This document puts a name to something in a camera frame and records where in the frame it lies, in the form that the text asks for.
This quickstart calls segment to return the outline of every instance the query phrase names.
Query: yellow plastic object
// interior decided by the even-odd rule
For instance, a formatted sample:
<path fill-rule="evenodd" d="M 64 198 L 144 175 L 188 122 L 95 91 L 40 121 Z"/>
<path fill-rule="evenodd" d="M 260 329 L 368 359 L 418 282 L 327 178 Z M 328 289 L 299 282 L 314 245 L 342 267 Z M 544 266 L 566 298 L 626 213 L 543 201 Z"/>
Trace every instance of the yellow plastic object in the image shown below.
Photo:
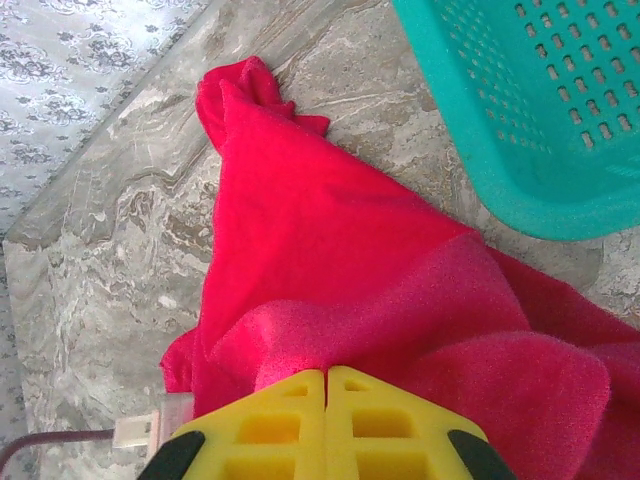
<path fill-rule="evenodd" d="M 324 374 L 307 370 L 186 423 L 205 443 L 183 480 L 320 480 Z"/>
<path fill-rule="evenodd" d="M 307 370 L 183 425 L 183 480 L 473 480 L 447 439 L 470 420 L 348 367 Z"/>
<path fill-rule="evenodd" d="M 327 478 L 472 480 L 447 438 L 486 440 L 464 417 L 348 367 L 329 372 L 325 416 Z"/>

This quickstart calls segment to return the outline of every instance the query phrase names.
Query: white cable connector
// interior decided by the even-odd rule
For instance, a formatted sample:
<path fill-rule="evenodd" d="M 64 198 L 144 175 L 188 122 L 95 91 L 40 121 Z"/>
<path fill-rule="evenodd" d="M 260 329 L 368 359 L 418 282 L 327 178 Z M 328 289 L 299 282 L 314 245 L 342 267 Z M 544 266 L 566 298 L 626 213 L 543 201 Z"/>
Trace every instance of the white cable connector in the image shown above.
<path fill-rule="evenodd" d="M 116 420 L 113 448 L 147 447 L 147 462 L 181 425 L 193 420 L 193 395 L 169 394 L 159 410 Z"/>

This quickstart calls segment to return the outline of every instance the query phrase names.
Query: black rubber piece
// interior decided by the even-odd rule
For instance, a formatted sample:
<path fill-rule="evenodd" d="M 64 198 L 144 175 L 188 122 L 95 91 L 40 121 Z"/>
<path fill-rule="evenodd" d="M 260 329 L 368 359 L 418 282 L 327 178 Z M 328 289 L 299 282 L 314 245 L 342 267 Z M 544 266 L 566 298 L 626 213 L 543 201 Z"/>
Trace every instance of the black rubber piece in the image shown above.
<path fill-rule="evenodd" d="M 182 480 L 204 444 L 204 433 L 194 430 L 165 442 L 138 480 Z"/>
<path fill-rule="evenodd" d="M 517 480 L 500 454 L 481 438 L 463 430 L 447 435 L 473 480 Z"/>

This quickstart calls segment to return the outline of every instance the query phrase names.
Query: floor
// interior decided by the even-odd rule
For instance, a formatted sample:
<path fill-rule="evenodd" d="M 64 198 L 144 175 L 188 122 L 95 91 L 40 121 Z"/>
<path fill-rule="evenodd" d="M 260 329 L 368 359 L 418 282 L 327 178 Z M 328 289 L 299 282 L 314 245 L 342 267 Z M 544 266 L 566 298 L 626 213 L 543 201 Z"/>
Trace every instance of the floor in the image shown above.
<path fill-rule="evenodd" d="M 250 54 L 301 111 L 332 119 L 330 141 L 640 325 L 640 228 L 562 244 L 495 219 L 388 1 L 219 1 L 4 241 L 30 429 L 107 427 L 162 398 L 157 363 L 197 321 L 213 249 L 220 158 L 194 114 L 195 85 Z M 131 478 L 141 462 L 88 444 L 37 459 L 42 478 L 65 479 Z"/>
<path fill-rule="evenodd" d="M 0 2 L 0 239 L 208 3 Z M 27 432 L 19 369 L 0 248 L 0 447 Z"/>
<path fill-rule="evenodd" d="M 11 306 L 4 255 L 0 247 L 0 445 L 27 433 L 27 420 L 20 383 L 20 362 L 11 322 Z M 28 450 L 16 455 L 3 480 L 36 478 L 34 459 Z"/>

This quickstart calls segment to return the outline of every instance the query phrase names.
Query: cloth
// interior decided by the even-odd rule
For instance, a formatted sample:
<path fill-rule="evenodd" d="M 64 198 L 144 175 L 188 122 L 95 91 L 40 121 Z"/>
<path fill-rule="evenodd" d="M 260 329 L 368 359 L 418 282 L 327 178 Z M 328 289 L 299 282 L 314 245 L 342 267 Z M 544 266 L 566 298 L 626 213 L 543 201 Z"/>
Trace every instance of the cloth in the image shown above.
<path fill-rule="evenodd" d="M 206 74 L 223 158 L 196 328 L 162 359 L 196 415 L 349 365 L 464 415 L 521 480 L 640 475 L 640 334 L 324 138 L 256 57 Z"/>

